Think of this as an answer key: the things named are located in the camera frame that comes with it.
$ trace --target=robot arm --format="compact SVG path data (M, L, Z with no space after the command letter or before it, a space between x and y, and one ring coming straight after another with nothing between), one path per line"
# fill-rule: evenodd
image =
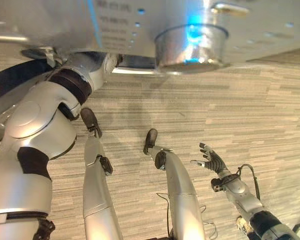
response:
M219 178L211 180L215 192L225 191L228 200L233 203L239 214L250 223L254 232L262 240L300 240L286 225L282 224L270 213L249 190L240 176L232 174L224 161L209 146L200 143L203 157L208 161L192 161L198 166L205 167L218 174Z
M115 59L70 56L30 90L8 120L0 146L0 240L49 239L55 227L46 220L52 199L47 163L73 147L77 135L69 119L79 116Z

